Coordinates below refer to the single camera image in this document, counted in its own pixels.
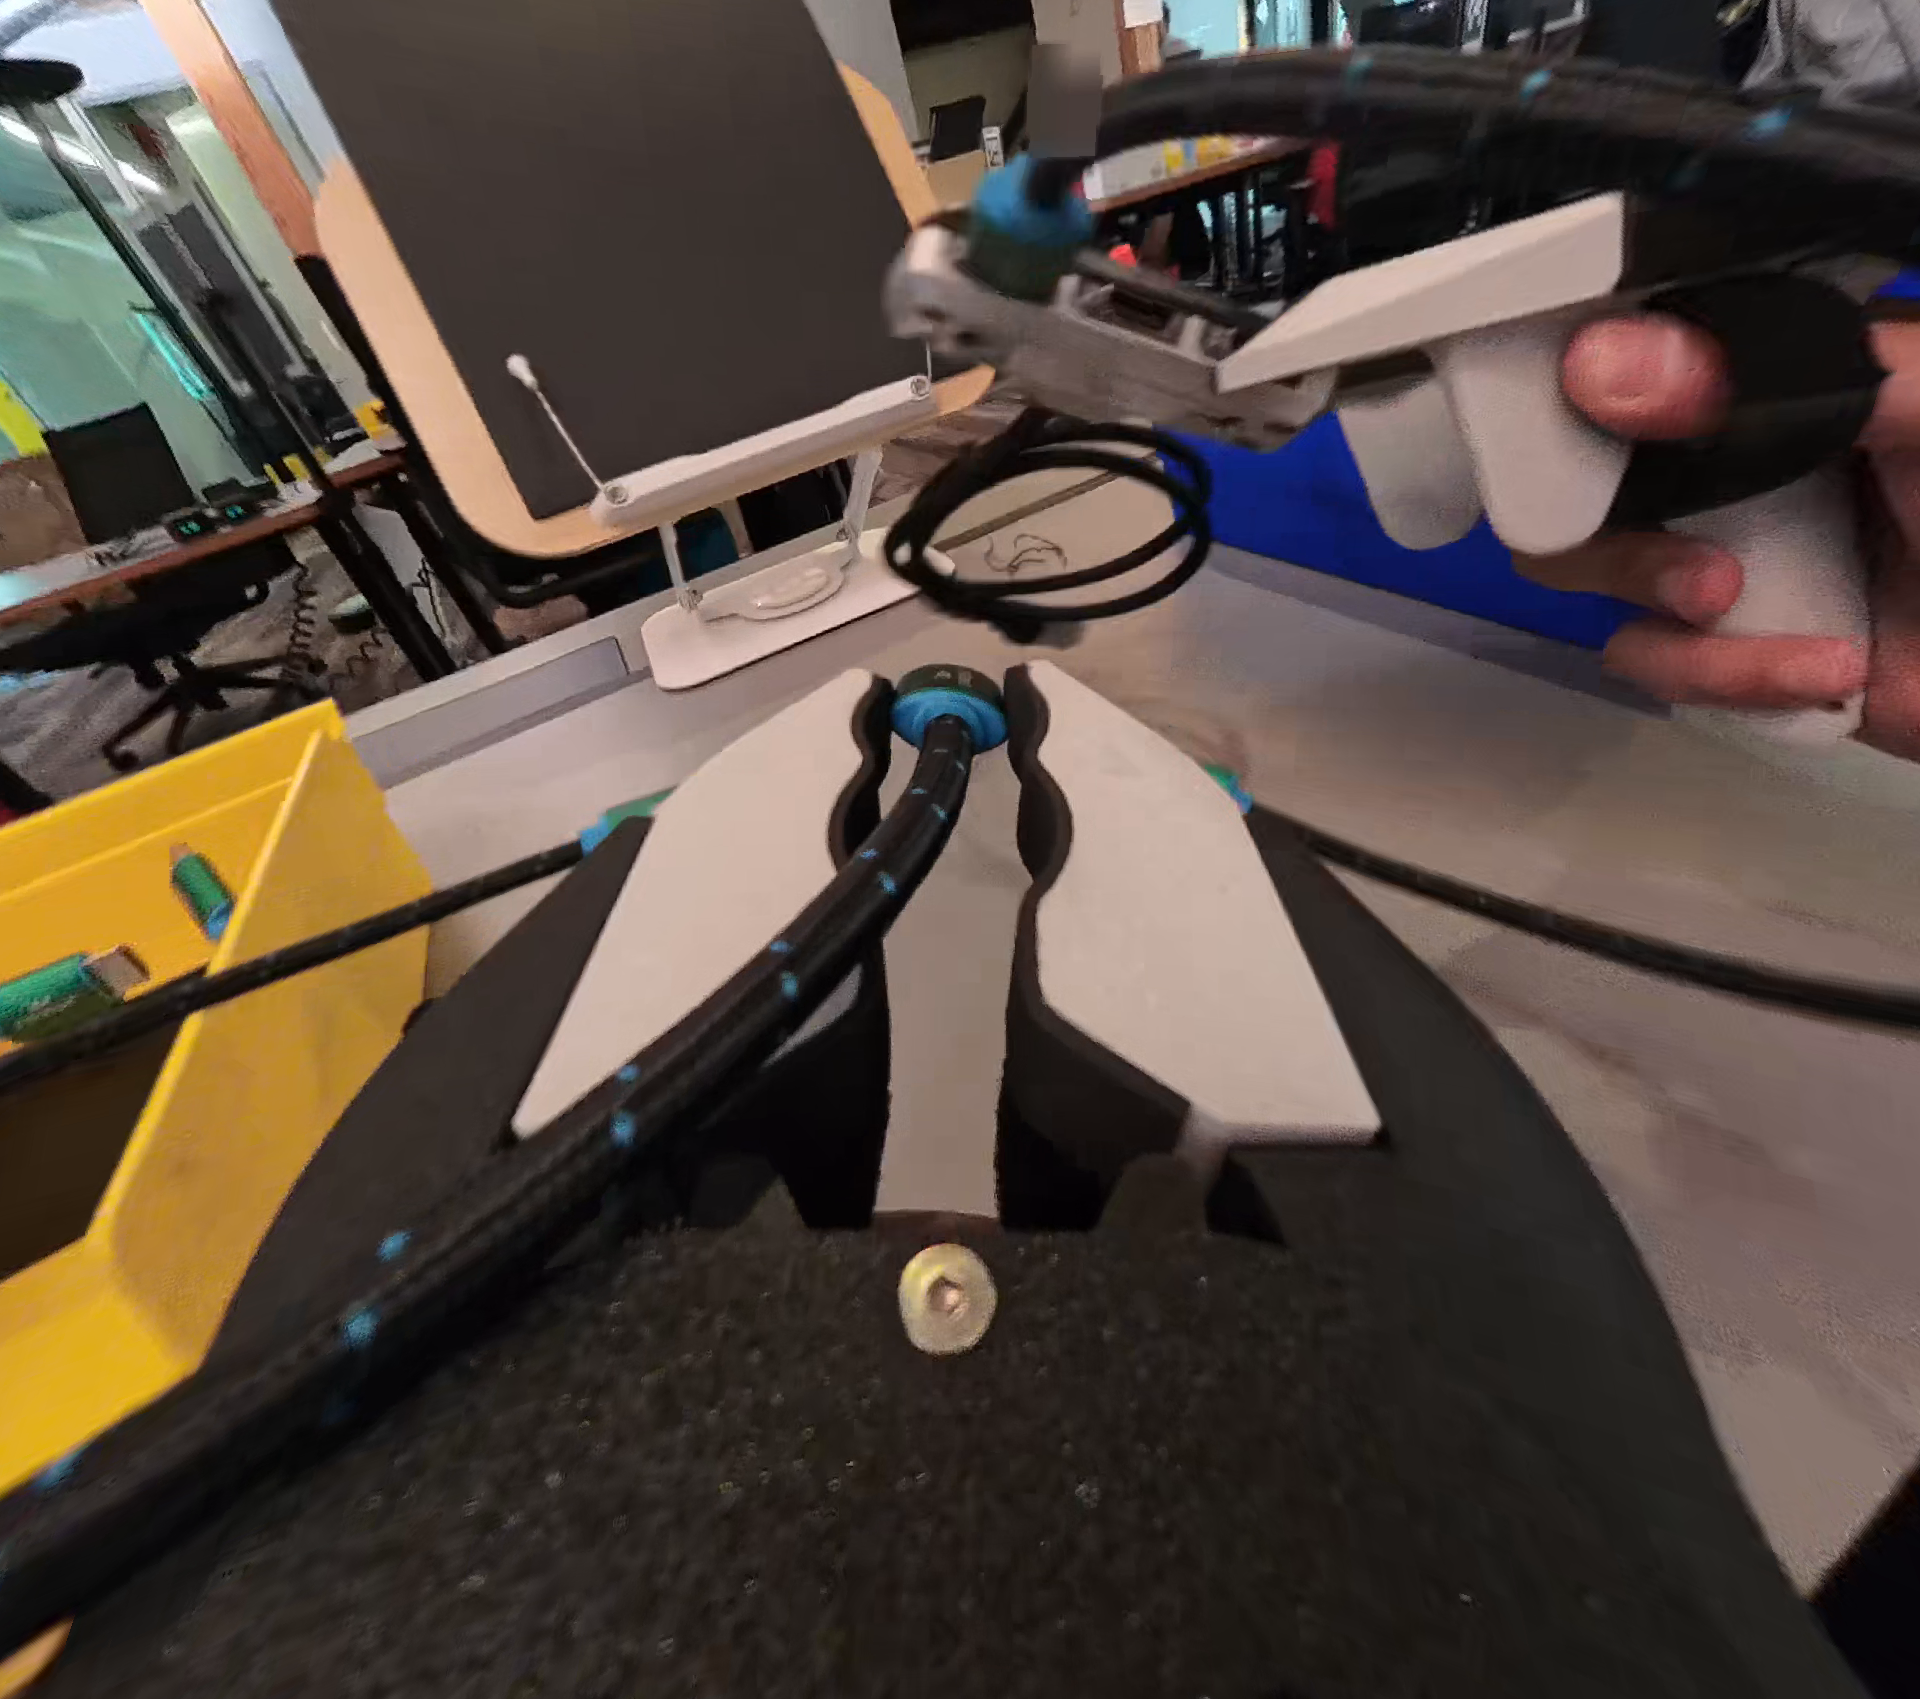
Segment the yellow plastic bin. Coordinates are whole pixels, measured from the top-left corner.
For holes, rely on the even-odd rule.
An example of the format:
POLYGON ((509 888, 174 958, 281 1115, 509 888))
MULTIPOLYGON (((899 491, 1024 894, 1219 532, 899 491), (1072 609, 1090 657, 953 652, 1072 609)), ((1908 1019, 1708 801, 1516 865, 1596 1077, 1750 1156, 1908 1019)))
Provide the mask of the yellow plastic bin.
MULTIPOLYGON (((425 899, 320 701, 8 826, 8 986, 139 956, 145 993, 425 899)), ((0 1486, 183 1385, 281 1200, 424 1002, 425 927, 8 1082, 0 1486)))

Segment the grey HDMI switch box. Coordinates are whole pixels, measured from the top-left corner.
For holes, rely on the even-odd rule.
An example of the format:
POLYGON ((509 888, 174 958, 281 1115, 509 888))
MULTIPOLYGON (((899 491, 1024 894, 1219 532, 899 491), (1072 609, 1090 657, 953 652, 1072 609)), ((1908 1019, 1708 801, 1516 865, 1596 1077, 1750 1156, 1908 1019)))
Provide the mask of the grey HDMI switch box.
POLYGON ((1302 370, 1224 388, 1232 322, 1198 308, 1178 284, 1124 284, 1124 265, 1068 272, 1054 295, 1003 295, 967 265, 957 222, 911 228, 885 272, 885 322, 953 365, 994 365, 1027 407, 1084 420, 1155 420, 1170 436, 1280 446, 1329 407, 1340 370, 1302 370))

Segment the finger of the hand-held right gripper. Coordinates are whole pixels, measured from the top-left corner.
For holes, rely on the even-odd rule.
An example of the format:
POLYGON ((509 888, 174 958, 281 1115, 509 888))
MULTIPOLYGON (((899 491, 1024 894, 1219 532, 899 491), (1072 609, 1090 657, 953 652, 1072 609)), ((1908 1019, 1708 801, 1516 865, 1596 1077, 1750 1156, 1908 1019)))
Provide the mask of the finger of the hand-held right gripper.
POLYGON ((1464 536, 1483 523, 1483 482, 1437 362, 1359 362, 1255 388, 1199 388, 1199 436, 1278 455, 1322 412, 1340 412, 1383 532, 1403 550, 1464 536))
POLYGON ((1291 385, 1415 353, 1496 322, 1613 295, 1628 257, 1628 201, 1576 201, 1521 222, 1340 272, 1214 365, 1219 388, 1291 385))

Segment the blue plastic bin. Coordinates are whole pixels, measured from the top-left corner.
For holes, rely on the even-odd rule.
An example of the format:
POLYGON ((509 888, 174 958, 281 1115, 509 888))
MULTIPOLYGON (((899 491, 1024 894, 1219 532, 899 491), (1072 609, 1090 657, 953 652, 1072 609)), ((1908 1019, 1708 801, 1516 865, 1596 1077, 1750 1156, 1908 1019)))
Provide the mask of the blue plastic bin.
POLYGON ((1187 436, 1187 455, 1208 465, 1214 482, 1214 548, 1449 609, 1489 627, 1559 636, 1582 652, 1602 652, 1613 634, 1637 618, 1637 609, 1613 594, 1566 594, 1516 576, 1510 550, 1492 536, 1489 523, 1428 550, 1395 548, 1361 498, 1340 412, 1322 412, 1278 455, 1199 436, 1187 436))

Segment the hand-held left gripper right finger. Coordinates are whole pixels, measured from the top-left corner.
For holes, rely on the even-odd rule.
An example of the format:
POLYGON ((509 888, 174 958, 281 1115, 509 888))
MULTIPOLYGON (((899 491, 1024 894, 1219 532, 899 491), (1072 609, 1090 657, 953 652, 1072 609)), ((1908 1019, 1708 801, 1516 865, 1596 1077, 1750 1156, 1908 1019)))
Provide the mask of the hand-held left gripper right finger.
POLYGON ((1024 914, 995 1223, 1094 1227, 1124 1170, 1375 1145, 1383 1110, 1224 775, 1058 663, 1003 674, 1024 914))

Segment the black office chair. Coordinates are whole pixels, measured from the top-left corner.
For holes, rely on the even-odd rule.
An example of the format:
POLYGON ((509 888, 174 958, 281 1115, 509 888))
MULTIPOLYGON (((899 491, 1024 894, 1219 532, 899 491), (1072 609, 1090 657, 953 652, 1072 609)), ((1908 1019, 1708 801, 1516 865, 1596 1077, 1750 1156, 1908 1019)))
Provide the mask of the black office chair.
POLYGON ((223 555, 181 563, 166 576, 128 582, 123 600, 60 611, 41 634, 0 647, 8 674, 128 674, 146 701, 100 737, 107 766, 139 775, 128 747, 146 726, 166 726, 159 756, 183 747, 198 710, 223 710, 227 697, 263 697, 267 705, 327 701, 327 667, 315 663, 315 582, 282 536, 255 536, 223 555), (204 636, 246 609, 273 600, 291 576, 291 647, 255 663, 198 657, 204 636))

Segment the wooden desk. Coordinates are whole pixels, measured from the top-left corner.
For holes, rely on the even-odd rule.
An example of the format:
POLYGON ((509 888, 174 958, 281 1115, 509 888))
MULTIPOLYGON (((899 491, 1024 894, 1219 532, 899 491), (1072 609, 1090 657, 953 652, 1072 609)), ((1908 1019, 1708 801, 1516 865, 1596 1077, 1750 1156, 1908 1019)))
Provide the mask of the wooden desk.
POLYGON ((296 536, 296 532, 315 532, 327 555, 358 576, 368 555, 380 555, 358 523, 358 498, 369 498, 380 482, 403 472, 406 472, 403 442, 369 442, 337 457, 320 491, 301 482, 246 523, 223 523, 190 536, 174 536, 166 526, 145 526, 120 548, 89 548, 89 550, 18 563, 0 576, 0 627, 41 634, 54 627, 54 611, 82 611, 128 582, 154 582, 154 576, 227 555, 244 548, 296 536))

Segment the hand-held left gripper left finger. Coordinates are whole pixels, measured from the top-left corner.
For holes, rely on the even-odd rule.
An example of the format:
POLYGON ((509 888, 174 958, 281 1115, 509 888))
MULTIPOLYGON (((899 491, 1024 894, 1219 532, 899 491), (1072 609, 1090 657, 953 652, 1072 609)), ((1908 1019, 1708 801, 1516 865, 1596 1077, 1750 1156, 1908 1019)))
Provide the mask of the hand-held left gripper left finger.
MULTIPOLYGON (((894 683, 843 667, 708 756, 648 818, 637 859, 514 1101, 554 1128, 790 926, 877 826, 894 683)), ((676 1160, 663 1200, 731 1227, 785 1185, 804 1227, 869 1227, 894 1122, 885 956, 869 956, 676 1160)))

